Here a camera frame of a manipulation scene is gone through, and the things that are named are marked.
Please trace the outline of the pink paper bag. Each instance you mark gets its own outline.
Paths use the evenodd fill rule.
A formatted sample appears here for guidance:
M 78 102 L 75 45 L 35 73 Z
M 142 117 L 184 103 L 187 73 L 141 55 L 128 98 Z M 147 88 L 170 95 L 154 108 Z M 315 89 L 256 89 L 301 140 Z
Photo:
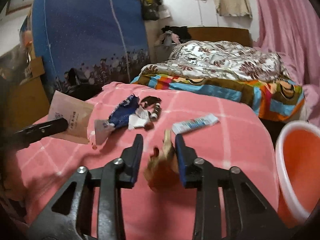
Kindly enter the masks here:
M 53 138 L 68 140 L 78 144 L 88 144 L 87 127 L 94 105 L 55 91 L 50 104 L 48 121 L 64 118 L 68 128 L 52 135 Z

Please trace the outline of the blue snack wrapper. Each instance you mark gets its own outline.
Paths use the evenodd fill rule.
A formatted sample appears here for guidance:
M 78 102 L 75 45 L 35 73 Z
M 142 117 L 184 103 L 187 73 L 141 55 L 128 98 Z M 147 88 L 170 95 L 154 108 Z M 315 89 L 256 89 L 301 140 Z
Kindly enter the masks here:
M 116 129 L 129 124 L 129 116 L 139 107 L 139 97 L 131 94 L 105 120 L 94 121 L 95 144 L 102 145 Z

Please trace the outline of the white medicine sachet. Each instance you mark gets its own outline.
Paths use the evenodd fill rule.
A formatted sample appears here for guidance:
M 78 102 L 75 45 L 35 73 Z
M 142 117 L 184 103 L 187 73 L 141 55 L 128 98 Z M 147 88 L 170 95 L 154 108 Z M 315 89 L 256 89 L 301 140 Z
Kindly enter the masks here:
M 174 123 L 172 125 L 172 131 L 176 135 L 183 134 L 183 133 L 194 131 L 199 128 L 206 127 L 206 126 L 212 126 L 214 124 L 217 124 L 218 122 L 219 122 L 219 119 L 215 115 L 208 114 L 206 116 L 199 117 L 196 119 Z

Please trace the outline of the white paper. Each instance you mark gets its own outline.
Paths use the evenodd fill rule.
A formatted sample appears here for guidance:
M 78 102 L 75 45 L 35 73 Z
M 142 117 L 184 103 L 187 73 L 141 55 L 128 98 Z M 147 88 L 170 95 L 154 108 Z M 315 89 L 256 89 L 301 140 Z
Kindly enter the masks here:
M 147 109 L 139 106 L 135 113 L 129 116 L 128 129 L 133 130 L 137 128 L 151 129 L 153 128 L 153 123 L 150 119 L 150 114 Z

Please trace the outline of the dark thread spool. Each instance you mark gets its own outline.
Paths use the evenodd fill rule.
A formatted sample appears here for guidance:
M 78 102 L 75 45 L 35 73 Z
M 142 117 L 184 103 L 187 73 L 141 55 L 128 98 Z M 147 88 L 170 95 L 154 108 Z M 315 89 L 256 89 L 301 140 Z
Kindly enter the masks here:
M 159 119 L 159 116 L 161 114 L 161 104 L 155 103 L 152 113 L 150 114 L 150 120 L 151 121 L 157 121 Z

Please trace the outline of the brown dried peel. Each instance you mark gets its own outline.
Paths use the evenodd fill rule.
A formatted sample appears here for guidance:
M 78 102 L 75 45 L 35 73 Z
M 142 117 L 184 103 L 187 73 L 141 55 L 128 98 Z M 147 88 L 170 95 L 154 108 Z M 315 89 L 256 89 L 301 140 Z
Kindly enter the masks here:
M 161 99 L 156 97 L 156 96 L 146 96 L 140 101 L 140 105 L 144 108 L 147 109 L 150 106 L 155 105 L 156 103 L 161 103 Z

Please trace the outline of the orange trash bin white rim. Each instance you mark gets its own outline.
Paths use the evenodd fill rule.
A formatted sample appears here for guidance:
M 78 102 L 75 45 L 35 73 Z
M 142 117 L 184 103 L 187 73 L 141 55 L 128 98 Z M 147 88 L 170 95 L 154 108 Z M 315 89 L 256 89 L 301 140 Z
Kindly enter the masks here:
M 319 128 L 308 122 L 289 122 L 280 132 L 275 154 L 278 215 L 289 228 L 302 225 L 319 202 Z

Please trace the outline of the black bag on bed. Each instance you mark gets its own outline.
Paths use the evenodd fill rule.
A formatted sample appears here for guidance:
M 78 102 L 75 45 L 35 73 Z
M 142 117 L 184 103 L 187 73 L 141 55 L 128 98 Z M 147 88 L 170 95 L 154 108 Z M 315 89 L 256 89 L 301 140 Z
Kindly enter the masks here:
M 64 93 L 73 98 L 86 101 L 103 90 L 101 85 L 90 84 L 84 72 L 76 68 L 71 68 L 68 72 L 65 72 L 64 77 L 68 85 Z

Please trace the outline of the pink plaid blanket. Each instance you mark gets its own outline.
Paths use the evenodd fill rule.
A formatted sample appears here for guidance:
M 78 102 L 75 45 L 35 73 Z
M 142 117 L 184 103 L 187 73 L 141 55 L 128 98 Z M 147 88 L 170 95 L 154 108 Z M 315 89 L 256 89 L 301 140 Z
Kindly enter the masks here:
M 104 146 L 93 147 L 94 121 L 107 118 L 118 103 L 134 94 L 161 99 L 161 116 L 152 130 L 114 131 Z M 161 146 L 164 132 L 176 122 L 214 114 L 218 123 L 184 135 L 187 146 L 216 167 L 237 166 L 259 189 L 273 208 L 278 208 L 279 185 L 270 135 L 250 107 L 213 96 L 177 90 L 155 90 L 141 85 L 113 82 L 90 100 L 94 109 L 88 125 L 91 144 L 44 138 L 17 153 L 26 188 L 26 222 L 31 224 L 50 198 L 79 166 L 102 167 L 132 145 L 136 134 L 144 139 L 141 167 L 153 148 Z M 195 190 L 181 184 L 167 192 L 153 192 L 143 174 L 135 187 L 121 192 L 128 239 L 191 239 L 195 216 Z

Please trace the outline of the colourful cartoon bed sheet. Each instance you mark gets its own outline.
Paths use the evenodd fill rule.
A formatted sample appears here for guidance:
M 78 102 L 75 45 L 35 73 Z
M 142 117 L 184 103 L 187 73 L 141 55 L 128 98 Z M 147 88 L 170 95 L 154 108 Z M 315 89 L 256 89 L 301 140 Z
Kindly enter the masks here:
M 290 122 L 308 119 L 303 89 L 291 80 L 264 82 L 217 78 L 185 79 L 165 74 L 147 74 L 135 77 L 132 83 L 153 89 L 183 90 L 244 103 L 259 118 L 265 120 Z

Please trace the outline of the blue fabric wardrobe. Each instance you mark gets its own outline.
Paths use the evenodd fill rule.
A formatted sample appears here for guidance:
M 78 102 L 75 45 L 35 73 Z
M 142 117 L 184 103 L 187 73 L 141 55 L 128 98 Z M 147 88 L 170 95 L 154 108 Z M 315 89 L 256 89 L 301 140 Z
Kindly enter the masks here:
M 49 95 L 68 90 L 71 69 L 106 85 L 129 83 L 150 63 L 140 0 L 34 0 L 31 29 Z

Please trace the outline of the floral white duvet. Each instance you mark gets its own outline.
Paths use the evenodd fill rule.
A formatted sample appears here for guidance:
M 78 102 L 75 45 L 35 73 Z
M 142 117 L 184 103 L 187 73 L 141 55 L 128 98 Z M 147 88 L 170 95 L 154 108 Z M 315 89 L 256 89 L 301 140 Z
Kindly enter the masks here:
M 140 76 L 152 74 L 185 79 L 263 82 L 290 77 L 278 53 L 262 52 L 229 41 L 188 41 L 179 44 L 168 60 L 148 64 L 140 72 Z

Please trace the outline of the white nightstand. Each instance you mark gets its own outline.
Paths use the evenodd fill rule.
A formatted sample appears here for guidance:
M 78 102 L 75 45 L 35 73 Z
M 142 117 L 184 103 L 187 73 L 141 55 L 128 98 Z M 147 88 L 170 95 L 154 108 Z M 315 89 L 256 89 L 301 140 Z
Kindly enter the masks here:
M 155 45 L 155 63 L 167 61 L 175 47 L 175 43 L 172 43 L 170 46 L 165 46 L 163 44 Z

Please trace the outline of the wooden headboard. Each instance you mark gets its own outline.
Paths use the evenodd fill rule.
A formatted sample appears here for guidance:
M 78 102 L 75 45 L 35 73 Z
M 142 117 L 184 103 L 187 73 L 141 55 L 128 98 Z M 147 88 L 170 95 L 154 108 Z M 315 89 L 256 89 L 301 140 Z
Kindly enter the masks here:
M 252 47 L 253 42 L 247 29 L 231 27 L 188 27 L 192 40 L 198 41 L 229 41 L 242 46 Z

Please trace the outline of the clothes pile on nightstand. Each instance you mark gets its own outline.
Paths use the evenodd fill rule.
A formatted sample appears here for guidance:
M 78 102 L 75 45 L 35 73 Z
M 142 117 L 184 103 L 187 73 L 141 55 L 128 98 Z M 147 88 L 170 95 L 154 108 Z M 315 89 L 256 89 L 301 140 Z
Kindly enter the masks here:
M 155 46 L 163 45 L 169 47 L 173 44 L 178 45 L 191 40 L 191 35 L 188 32 L 187 26 L 176 27 L 166 25 L 161 29 L 162 34 L 159 35 Z

